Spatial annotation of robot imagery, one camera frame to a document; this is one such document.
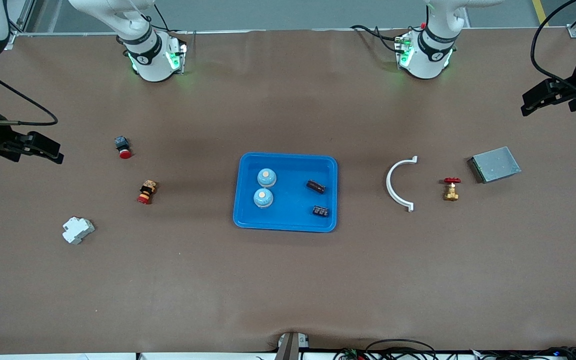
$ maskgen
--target white circuit breaker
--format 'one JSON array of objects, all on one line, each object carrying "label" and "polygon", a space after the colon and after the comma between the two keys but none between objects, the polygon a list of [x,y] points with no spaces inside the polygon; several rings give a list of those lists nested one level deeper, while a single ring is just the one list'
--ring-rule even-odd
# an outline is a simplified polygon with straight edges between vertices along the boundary
[{"label": "white circuit breaker", "polygon": [[68,243],[77,245],[82,242],[86,235],[92,233],[95,227],[89,220],[73,216],[63,224],[63,229],[65,230],[62,233],[63,238]]}]

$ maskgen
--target red button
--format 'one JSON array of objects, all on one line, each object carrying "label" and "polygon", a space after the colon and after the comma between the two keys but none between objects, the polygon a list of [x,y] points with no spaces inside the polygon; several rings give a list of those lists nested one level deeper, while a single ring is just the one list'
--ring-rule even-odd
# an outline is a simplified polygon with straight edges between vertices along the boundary
[{"label": "red button", "polygon": [[130,152],[130,150],[119,150],[119,157],[121,159],[130,159],[130,157],[132,157],[133,153]]}]

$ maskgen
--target blue round button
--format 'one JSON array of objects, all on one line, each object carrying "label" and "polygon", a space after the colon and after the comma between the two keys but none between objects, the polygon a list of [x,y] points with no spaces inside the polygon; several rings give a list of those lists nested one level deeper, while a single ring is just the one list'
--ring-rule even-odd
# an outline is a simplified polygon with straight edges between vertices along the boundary
[{"label": "blue round button", "polygon": [[254,192],[254,203],[260,208],[270,207],[273,203],[273,193],[269,189],[261,188]]},{"label": "blue round button", "polygon": [[272,187],[277,182],[277,174],[269,168],[263,168],[256,176],[256,180],[262,187]]}]

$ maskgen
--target yellow floor line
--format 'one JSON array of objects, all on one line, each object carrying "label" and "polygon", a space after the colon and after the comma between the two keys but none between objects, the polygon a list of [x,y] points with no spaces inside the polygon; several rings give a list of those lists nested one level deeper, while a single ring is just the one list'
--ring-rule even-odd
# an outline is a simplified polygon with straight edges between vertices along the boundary
[{"label": "yellow floor line", "polygon": [[544,20],[546,20],[546,12],[544,12],[542,0],[532,0],[532,6],[534,7],[534,11],[537,13],[537,19],[539,19],[539,23],[543,23]]}]

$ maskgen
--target table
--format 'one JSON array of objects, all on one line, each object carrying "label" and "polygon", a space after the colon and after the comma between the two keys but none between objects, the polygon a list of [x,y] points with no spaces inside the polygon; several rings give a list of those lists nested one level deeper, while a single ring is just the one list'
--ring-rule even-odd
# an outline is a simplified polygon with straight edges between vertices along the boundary
[{"label": "table", "polygon": [[[65,160],[0,159],[0,353],[265,351],[286,331],[311,347],[576,346],[576,113],[521,116],[544,79],[533,32],[465,30],[434,80],[352,31],[183,36],[187,73],[162,83],[112,36],[18,38],[0,78],[57,114],[38,130]],[[571,73],[566,29],[538,46]],[[0,113],[49,120],[1,86]],[[523,172],[476,184],[465,159],[501,146]],[[336,229],[236,227],[249,151],[336,158]],[[393,175],[408,213],[384,177],[413,155]],[[442,200],[448,176],[458,202]],[[146,179],[152,205],[135,202]],[[71,216],[97,228],[80,245],[61,237]]]}]

